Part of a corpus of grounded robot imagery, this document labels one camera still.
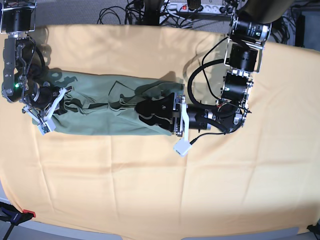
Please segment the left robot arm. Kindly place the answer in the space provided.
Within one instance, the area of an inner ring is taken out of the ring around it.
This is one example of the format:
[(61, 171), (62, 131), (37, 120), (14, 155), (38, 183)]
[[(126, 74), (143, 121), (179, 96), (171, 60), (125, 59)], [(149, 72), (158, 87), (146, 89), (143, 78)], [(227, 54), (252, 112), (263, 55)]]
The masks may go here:
[[(271, 35), (272, 23), (279, 19), (293, 3), (291, 0), (248, 0), (231, 13), (225, 55), (222, 59), (202, 62), (189, 77), (186, 103), (182, 94), (171, 93), (159, 100), (147, 99), (135, 106), (139, 119), (149, 126), (158, 126), (179, 137), (187, 137), (189, 130), (218, 129), (220, 135), (237, 131), (250, 113), (248, 101), (254, 81), (253, 73), (261, 68), (262, 52)], [(224, 64), (220, 96), (215, 105), (197, 101), (192, 90), (193, 81), (206, 68)]]

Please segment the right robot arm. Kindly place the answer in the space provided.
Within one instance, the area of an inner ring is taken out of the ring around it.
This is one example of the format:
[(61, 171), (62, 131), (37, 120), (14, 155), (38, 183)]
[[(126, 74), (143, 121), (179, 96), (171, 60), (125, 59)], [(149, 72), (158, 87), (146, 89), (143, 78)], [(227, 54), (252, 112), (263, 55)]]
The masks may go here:
[(38, 127), (52, 131), (53, 115), (61, 112), (62, 101), (71, 87), (61, 87), (49, 79), (49, 69), (36, 40), (35, 0), (2, 0), (0, 32), (7, 38), (3, 47), (3, 82), (1, 94), (9, 102), (24, 104), (23, 113)]

